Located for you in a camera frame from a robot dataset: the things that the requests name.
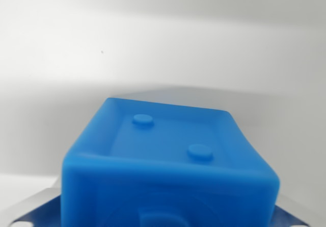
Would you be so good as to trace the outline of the black-padded silver gripper left finger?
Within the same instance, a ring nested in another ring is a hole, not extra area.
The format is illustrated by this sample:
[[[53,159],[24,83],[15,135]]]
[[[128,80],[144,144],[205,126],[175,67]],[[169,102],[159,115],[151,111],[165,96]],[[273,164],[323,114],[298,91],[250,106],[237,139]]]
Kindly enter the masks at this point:
[[[7,209],[7,226],[60,226],[59,188],[46,188]]]

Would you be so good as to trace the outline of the black-padded silver gripper right finger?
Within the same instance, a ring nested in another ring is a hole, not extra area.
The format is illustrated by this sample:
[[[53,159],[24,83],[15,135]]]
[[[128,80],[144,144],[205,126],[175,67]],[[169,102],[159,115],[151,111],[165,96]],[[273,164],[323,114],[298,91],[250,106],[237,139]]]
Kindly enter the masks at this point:
[[[298,205],[275,205],[275,226],[311,226],[307,211]]]

